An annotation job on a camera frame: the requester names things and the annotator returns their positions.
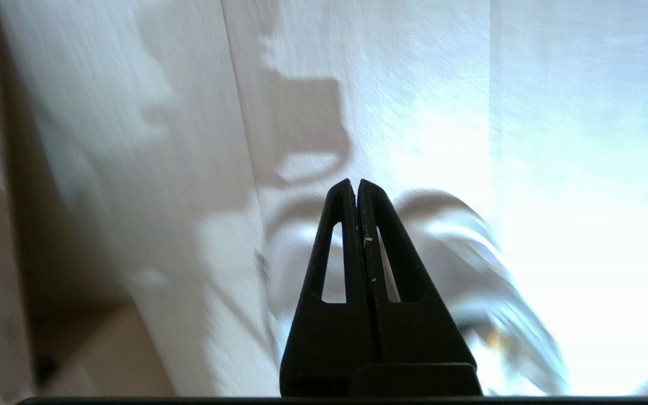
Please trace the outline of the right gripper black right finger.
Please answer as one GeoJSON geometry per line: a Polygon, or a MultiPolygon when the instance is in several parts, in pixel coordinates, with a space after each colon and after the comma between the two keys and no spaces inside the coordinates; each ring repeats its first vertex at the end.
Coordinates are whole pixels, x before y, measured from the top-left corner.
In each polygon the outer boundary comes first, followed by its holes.
{"type": "Polygon", "coordinates": [[[481,397],[473,354],[388,195],[362,180],[357,205],[375,316],[375,360],[357,371],[358,395],[481,397]]]}

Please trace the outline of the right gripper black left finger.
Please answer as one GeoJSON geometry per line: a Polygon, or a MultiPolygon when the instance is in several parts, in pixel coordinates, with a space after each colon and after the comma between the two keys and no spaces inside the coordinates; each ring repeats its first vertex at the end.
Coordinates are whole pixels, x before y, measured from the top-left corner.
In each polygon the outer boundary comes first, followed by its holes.
{"type": "Polygon", "coordinates": [[[280,367],[283,397],[345,397],[350,374],[370,363],[367,272],[352,183],[327,192],[280,367]],[[343,232],[345,302],[322,298],[334,227],[343,232]]]}

